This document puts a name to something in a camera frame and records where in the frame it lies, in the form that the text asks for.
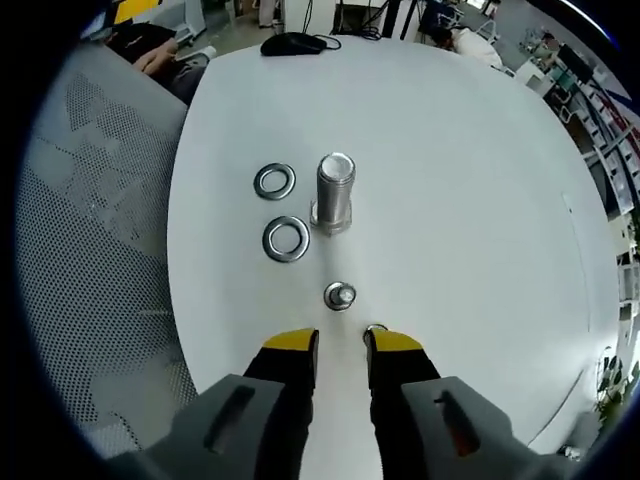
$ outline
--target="desk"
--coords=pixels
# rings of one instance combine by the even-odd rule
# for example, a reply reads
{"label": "desk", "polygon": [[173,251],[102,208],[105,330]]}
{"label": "desk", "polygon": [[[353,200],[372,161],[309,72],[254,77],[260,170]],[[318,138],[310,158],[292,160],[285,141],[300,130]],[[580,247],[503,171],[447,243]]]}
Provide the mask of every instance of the desk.
{"label": "desk", "polygon": [[[271,335],[316,327],[301,478],[380,478],[362,332],[383,323],[495,402],[529,442],[602,332],[617,331],[615,257],[594,182],[553,112],[506,75],[425,45],[341,41],[319,56],[220,57],[196,92],[167,236],[196,389],[243,373]],[[263,229],[280,215],[308,222],[331,151],[357,165],[353,225],[331,239],[312,230],[304,257],[274,262]],[[252,184],[271,162],[297,175],[276,202]],[[336,280],[358,292],[345,312],[323,302]]]}

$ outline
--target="person's hand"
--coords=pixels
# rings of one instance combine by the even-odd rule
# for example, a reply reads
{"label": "person's hand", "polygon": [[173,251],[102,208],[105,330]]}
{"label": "person's hand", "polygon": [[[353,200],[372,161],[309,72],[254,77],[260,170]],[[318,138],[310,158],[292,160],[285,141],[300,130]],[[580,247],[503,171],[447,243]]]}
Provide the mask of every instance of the person's hand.
{"label": "person's hand", "polygon": [[133,68],[140,72],[144,72],[144,69],[156,58],[157,50],[151,50],[142,55],[138,60],[133,63]]}
{"label": "person's hand", "polygon": [[166,50],[156,50],[154,58],[143,67],[142,71],[147,75],[153,75],[167,63],[173,62],[175,58],[175,53],[170,53]]}

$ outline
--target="perforated metal panel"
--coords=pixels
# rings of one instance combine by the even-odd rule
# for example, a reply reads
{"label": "perforated metal panel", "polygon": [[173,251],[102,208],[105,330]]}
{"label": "perforated metal panel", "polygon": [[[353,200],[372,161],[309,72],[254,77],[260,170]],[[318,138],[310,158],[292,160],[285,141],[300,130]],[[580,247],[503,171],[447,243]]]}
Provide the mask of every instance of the perforated metal panel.
{"label": "perforated metal panel", "polygon": [[157,441],[196,394],[166,263],[185,114],[105,47],[78,47],[34,124],[19,180],[26,316],[69,414],[106,456]]}

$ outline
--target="metal cylinder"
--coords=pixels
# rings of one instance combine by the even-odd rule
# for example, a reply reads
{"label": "metal cylinder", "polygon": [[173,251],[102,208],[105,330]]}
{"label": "metal cylinder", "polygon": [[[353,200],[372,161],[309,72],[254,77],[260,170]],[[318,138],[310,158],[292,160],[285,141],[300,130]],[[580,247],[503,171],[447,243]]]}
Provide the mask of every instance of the metal cylinder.
{"label": "metal cylinder", "polygon": [[312,204],[311,224],[328,235],[351,226],[351,188],[356,165],[343,153],[331,153],[318,165],[318,197]]}

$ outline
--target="black mouse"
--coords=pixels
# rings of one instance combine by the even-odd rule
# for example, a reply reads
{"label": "black mouse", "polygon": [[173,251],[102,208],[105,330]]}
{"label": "black mouse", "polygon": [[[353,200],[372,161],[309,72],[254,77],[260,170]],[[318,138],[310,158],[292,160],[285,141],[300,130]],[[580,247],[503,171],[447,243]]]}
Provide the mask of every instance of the black mouse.
{"label": "black mouse", "polygon": [[286,32],[265,40],[260,52],[265,57],[284,55],[317,55],[327,48],[327,42],[321,38],[299,32]]}

